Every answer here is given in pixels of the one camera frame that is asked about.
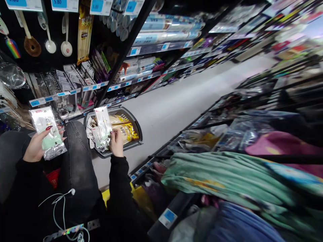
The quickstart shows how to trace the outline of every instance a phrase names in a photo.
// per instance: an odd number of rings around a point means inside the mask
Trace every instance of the yellow packaging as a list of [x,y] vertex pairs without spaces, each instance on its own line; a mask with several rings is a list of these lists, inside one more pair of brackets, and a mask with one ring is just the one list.
[[78,19],[78,43],[77,43],[77,65],[89,60],[90,42],[94,16],[90,14],[90,8],[84,5],[79,6]]

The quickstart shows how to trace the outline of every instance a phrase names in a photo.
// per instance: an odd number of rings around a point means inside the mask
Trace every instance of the hand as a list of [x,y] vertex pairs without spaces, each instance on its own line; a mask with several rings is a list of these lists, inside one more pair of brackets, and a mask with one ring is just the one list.
[[[62,129],[61,126],[57,125],[57,128],[60,130]],[[32,138],[31,141],[26,149],[25,155],[23,157],[23,160],[26,162],[37,162],[40,161],[41,158],[44,156],[44,151],[41,147],[41,143],[43,139],[49,134],[50,128],[48,130],[45,130],[41,132],[40,134],[36,133]]]
[[110,132],[111,142],[110,149],[114,156],[123,157],[123,138],[122,133],[119,129],[114,129]]

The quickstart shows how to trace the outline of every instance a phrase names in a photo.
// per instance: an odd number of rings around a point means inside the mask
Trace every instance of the black sleeve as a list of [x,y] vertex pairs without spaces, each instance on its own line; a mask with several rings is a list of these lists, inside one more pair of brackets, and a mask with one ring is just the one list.
[[148,241],[148,236],[137,214],[132,198],[129,165],[126,157],[111,157],[110,199],[107,202],[108,214],[121,241],[132,239]]
[[15,230],[15,237],[19,237],[19,234],[30,234],[28,230],[35,228],[43,169],[39,162],[26,162],[21,158],[16,170],[10,194],[2,207],[1,222],[7,229],[23,224],[19,230]]

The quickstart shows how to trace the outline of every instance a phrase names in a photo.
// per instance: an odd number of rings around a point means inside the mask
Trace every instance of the white floor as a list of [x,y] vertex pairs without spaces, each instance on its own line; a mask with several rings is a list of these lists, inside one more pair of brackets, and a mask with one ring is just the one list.
[[[226,62],[122,103],[137,118],[143,132],[144,144],[124,152],[129,172],[221,96],[274,63],[265,56],[256,56],[240,64]],[[99,188],[106,189],[109,185],[110,158],[101,159],[93,153],[93,166]]]

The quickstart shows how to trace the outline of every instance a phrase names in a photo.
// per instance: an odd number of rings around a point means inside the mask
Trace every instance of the mint green package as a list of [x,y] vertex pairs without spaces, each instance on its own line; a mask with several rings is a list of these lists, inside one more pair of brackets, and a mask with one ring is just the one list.
[[46,130],[49,126],[52,126],[50,133],[42,142],[44,159],[51,160],[52,158],[66,152],[67,149],[59,134],[51,107],[29,110],[29,113],[38,134]]

